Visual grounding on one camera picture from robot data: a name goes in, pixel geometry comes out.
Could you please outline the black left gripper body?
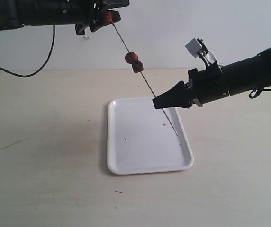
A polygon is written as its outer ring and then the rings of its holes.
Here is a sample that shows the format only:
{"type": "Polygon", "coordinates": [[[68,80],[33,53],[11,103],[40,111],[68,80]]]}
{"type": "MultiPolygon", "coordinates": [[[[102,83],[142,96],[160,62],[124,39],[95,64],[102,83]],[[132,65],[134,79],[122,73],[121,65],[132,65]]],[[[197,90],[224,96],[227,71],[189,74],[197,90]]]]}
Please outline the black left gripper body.
{"type": "Polygon", "coordinates": [[[77,35],[84,35],[97,15],[101,0],[59,0],[55,25],[74,25],[77,35]]]}

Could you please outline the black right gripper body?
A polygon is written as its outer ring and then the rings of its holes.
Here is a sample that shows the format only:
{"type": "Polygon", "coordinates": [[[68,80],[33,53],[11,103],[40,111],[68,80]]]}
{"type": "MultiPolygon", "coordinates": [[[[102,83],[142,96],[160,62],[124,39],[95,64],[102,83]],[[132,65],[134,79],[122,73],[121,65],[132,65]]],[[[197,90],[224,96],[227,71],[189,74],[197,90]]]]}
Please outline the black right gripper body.
{"type": "Polygon", "coordinates": [[[229,68],[228,65],[219,67],[215,63],[205,70],[199,71],[197,68],[189,70],[188,82],[185,85],[185,103],[188,106],[196,104],[202,107],[206,103],[229,97],[229,68]]]}

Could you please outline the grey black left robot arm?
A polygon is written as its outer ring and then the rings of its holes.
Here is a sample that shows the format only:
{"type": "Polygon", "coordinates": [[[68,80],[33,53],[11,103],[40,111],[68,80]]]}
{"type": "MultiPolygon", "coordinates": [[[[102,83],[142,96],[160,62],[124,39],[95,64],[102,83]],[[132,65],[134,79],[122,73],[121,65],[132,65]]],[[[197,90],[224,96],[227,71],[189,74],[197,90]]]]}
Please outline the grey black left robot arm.
{"type": "Polygon", "coordinates": [[[24,26],[74,25],[77,35],[121,20],[128,0],[0,0],[0,31],[24,26]]]}

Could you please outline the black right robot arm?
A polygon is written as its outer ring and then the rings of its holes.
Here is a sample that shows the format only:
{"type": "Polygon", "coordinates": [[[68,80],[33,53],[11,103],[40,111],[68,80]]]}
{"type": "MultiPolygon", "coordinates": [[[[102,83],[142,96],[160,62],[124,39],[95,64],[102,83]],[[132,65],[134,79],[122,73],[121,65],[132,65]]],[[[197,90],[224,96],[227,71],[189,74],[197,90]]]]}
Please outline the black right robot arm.
{"type": "Polygon", "coordinates": [[[271,48],[257,56],[224,67],[217,63],[205,70],[192,69],[188,82],[179,81],[173,88],[153,99],[156,109],[190,108],[250,91],[256,98],[271,86],[271,48]]]}

